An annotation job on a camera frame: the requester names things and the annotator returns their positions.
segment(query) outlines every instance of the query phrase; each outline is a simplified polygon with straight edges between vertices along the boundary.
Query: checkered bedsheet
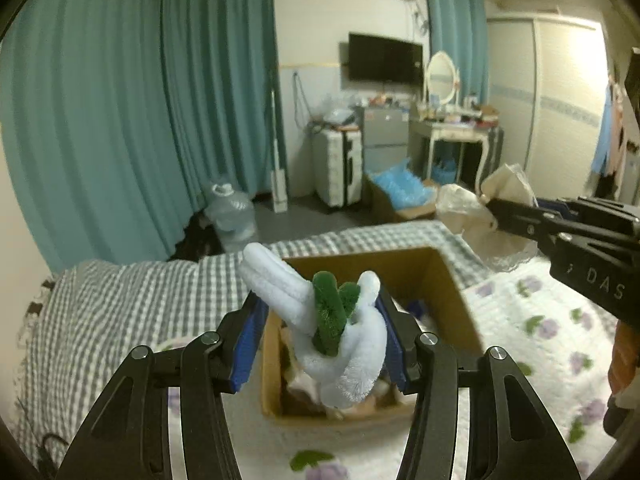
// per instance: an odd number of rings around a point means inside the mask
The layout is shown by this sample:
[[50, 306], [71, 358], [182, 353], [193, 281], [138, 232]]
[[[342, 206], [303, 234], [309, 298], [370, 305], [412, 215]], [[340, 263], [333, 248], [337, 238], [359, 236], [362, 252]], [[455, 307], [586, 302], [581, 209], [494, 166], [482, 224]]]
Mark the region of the checkered bedsheet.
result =
[[[327, 233], [278, 242], [282, 257], [439, 248], [460, 288], [490, 272], [468, 245], [437, 221], [421, 221]], [[68, 442], [103, 387], [136, 345], [151, 347], [179, 336], [215, 330], [242, 305], [248, 292], [238, 278], [240, 254], [199, 263], [145, 262], [116, 266], [97, 260], [65, 271], [33, 328], [19, 393], [24, 406], [14, 429], [32, 462], [44, 434]], [[50, 444], [59, 464], [64, 447]]]

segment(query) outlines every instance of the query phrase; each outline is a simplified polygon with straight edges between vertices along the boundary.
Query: wardrobe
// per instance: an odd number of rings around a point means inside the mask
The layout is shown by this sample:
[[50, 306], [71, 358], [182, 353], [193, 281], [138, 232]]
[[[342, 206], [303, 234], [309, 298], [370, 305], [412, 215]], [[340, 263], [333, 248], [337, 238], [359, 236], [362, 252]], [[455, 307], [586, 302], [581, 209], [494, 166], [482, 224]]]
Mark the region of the wardrobe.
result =
[[602, 26], [523, 12], [487, 22], [489, 102], [504, 129], [501, 163], [520, 164], [540, 198], [581, 195], [608, 81]]

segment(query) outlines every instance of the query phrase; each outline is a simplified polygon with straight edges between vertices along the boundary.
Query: screw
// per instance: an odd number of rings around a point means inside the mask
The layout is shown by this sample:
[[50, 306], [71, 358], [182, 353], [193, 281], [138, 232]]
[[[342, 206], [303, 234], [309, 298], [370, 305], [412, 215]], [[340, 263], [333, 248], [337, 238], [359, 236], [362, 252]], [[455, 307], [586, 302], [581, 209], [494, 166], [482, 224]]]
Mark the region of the screw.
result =
[[431, 332], [423, 332], [420, 334], [420, 342], [423, 345], [433, 346], [438, 342], [438, 336]]
[[502, 361], [508, 355], [507, 351], [501, 346], [492, 346], [489, 349], [489, 354], [491, 354], [491, 357], [494, 359], [498, 359], [498, 361]]
[[205, 345], [215, 345], [220, 341], [220, 334], [218, 332], [205, 332], [200, 336], [200, 341]]
[[147, 348], [146, 346], [136, 346], [131, 351], [131, 357], [133, 357], [134, 359], [144, 359], [148, 355], [149, 348]]

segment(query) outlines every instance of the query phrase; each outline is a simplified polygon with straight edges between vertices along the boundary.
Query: black flat-screen tv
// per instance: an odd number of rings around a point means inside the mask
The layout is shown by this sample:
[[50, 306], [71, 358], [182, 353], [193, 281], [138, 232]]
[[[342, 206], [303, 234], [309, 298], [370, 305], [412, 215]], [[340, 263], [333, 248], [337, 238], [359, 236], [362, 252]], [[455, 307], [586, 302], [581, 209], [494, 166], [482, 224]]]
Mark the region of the black flat-screen tv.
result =
[[349, 79], [421, 85], [422, 45], [349, 34]]

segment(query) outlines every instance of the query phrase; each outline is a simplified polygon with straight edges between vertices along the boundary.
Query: gray floor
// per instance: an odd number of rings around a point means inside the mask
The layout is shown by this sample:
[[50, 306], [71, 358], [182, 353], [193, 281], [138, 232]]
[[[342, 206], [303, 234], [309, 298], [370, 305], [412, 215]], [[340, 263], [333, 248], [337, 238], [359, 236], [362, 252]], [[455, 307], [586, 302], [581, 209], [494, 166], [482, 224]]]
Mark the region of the gray floor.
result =
[[267, 244], [373, 224], [368, 209], [354, 205], [331, 210], [316, 195], [290, 199], [288, 211], [280, 214], [273, 212], [270, 201], [257, 202], [255, 219], [260, 241]]

